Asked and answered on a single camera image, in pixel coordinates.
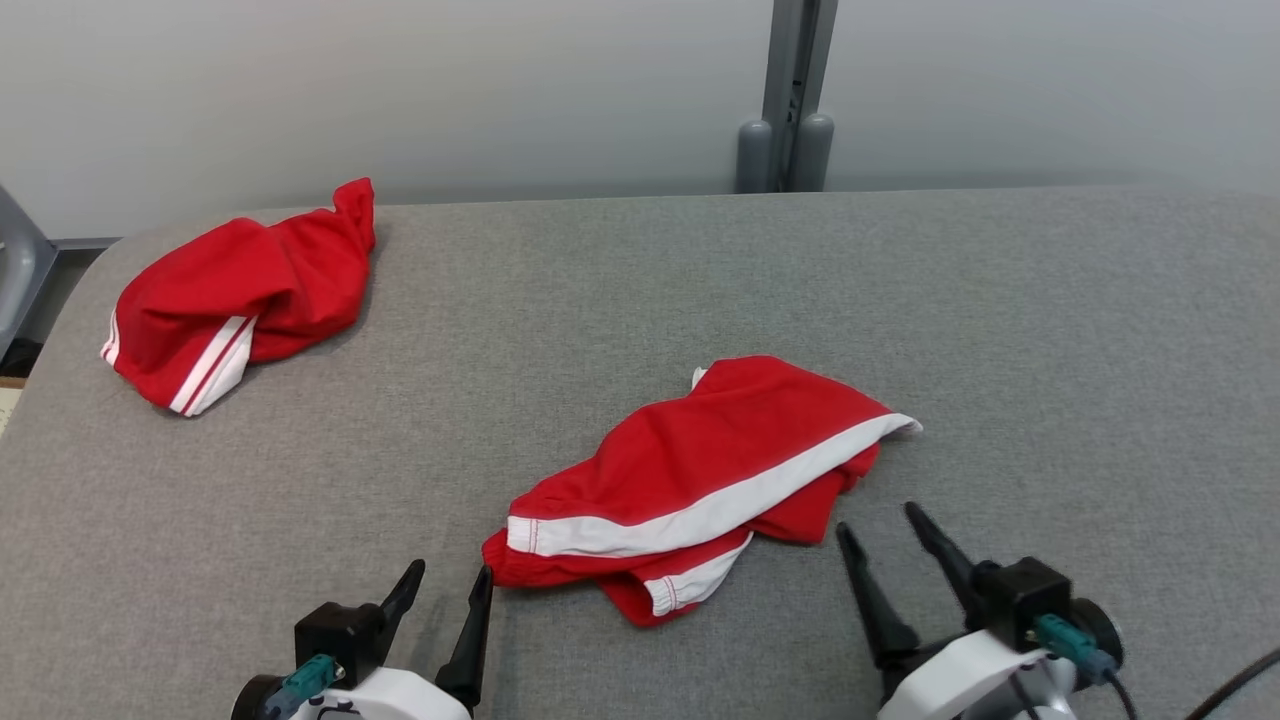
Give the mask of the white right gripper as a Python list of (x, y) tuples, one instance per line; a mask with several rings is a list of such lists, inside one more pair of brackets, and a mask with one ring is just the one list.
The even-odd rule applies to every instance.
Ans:
[[(940, 565), (959, 602), (964, 626), (986, 626), (986, 603), (974, 587), (975, 564), (916, 502), (904, 511), (922, 548)], [(836, 525), (864, 635), (881, 671), (915, 655), (920, 638), (886, 597), (867, 552), (846, 521)], [(946, 644), (908, 674), (882, 705), (878, 720), (1078, 720), (1069, 703), (1076, 670), (1044, 650), (1018, 653), (989, 632)]]

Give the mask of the red jersey with black number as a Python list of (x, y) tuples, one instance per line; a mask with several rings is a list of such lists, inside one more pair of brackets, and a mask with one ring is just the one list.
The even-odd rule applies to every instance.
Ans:
[(197, 416), (253, 365), (351, 328), (372, 272), (375, 190), (335, 190), (329, 208), (264, 224), (227, 222), (146, 266), (122, 291), (101, 359), (142, 398)]

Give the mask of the grey rounded post foot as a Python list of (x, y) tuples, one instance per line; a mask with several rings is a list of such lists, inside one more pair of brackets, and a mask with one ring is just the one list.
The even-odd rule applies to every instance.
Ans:
[(790, 165), (791, 192), (824, 191), (833, 137), (835, 122), (828, 115), (814, 113), (799, 123)]
[(735, 193), (769, 193), (772, 128), (767, 120), (755, 119), (739, 127), (735, 169)]

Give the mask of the black computer equipment rack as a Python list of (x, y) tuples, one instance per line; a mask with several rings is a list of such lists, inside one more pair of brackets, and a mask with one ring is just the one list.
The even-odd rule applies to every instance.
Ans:
[(58, 258), (58, 250), (0, 184), (0, 360), (10, 348)]

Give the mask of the red shorts with white stripe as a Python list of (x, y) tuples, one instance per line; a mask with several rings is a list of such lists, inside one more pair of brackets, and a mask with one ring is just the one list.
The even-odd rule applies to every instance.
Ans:
[(593, 582), (634, 625), (657, 626), (707, 602), (755, 537), (820, 543), (881, 443), (920, 429), (778, 357), (721, 359), (515, 498), (483, 560), (498, 587)]

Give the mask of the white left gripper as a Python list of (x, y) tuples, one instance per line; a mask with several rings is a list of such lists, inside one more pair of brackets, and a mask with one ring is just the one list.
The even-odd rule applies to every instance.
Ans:
[[(415, 559), (383, 600), (384, 632), (396, 632), (412, 609), (425, 570), (425, 561)], [(296, 720), (474, 720), (483, 697), (493, 591), (493, 569), (483, 565), (451, 659), (434, 682), (408, 670), (378, 667), (351, 689), (332, 685), (306, 700)]]

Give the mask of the grey metal partition post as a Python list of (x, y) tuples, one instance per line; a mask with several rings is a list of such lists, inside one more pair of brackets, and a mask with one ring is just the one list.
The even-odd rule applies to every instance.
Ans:
[(831, 117), (820, 110), (820, 99), (838, 5), (840, 0), (773, 0), (760, 118), (772, 128), (771, 192), (791, 192), (799, 123), (814, 113)]

